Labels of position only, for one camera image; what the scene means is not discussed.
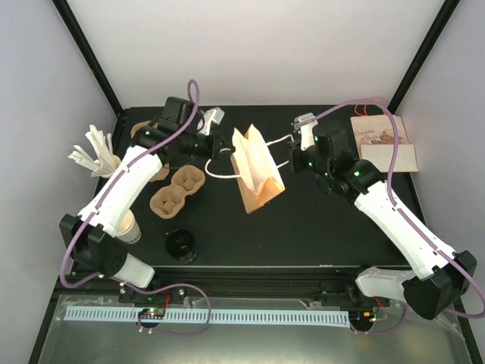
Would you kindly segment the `brown paper takeout bag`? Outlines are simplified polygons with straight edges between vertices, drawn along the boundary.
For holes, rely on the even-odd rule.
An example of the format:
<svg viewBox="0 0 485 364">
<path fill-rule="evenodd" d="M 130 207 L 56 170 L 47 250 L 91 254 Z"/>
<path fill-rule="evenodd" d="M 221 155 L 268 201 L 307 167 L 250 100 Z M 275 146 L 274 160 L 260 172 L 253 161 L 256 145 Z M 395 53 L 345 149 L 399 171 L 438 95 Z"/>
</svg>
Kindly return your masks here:
<svg viewBox="0 0 485 364">
<path fill-rule="evenodd" d="M 265 141 L 257 127 L 251 125 L 246 133 L 234 130 L 232 145 L 234 152 L 230 155 L 234 174 L 213 174 L 208 170 L 210 161 L 205 164 L 205 173 L 223 180 L 236 180 L 247 214 L 260 209 L 285 190 L 279 169 L 288 162 L 277 164 L 269 146 L 284 140 L 293 141 L 287 134 L 273 141 Z"/>
</svg>

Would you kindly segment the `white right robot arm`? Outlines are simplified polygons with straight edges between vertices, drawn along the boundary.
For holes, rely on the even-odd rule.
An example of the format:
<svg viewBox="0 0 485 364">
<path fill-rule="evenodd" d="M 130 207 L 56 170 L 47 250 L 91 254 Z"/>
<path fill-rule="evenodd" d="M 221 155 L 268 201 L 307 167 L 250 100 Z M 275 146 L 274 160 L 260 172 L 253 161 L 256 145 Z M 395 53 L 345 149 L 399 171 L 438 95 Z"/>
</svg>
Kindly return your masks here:
<svg viewBox="0 0 485 364">
<path fill-rule="evenodd" d="M 432 320 L 467 292 L 477 267 L 475 257 L 444 243 L 402 203 L 370 161 L 354 158 L 344 129 L 319 124 L 312 115 L 295 119 L 293 129 L 292 170 L 309 169 L 322 176 L 329 191 L 370 218 L 410 265 L 408 271 L 362 269 L 344 287 L 349 303 L 360 306 L 371 297 L 398 300 Z"/>
</svg>

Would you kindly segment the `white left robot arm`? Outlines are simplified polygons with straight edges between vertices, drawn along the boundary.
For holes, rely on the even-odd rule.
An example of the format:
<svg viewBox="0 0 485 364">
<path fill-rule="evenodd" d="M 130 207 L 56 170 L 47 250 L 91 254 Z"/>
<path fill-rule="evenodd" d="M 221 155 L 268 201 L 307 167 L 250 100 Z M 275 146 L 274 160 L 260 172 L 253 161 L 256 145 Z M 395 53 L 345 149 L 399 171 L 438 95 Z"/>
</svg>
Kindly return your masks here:
<svg viewBox="0 0 485 364">
<path fill-rule="evenodd" d="M 220 108 L 202 111 L 196 99 L 170 97 L 161 115 L 136 130 L 120 165 L 99 193 L 76 215 L 66 214 L 60 221 L 66 253 L 59 278 L 65 287 L 72 286 L 66 280 L 66 267 L 73 259 L 91 269 L 94 277 L 103 275 L 134 286 L 147 303 L 161 297 L 163 285 L 153 278 L 153 267 L 127 251 L 127 242 L 120 236 L 122 221 L 172 156 L 213 159 L 228 146 L 215 129 L 223 117 Z"/>
</svg>

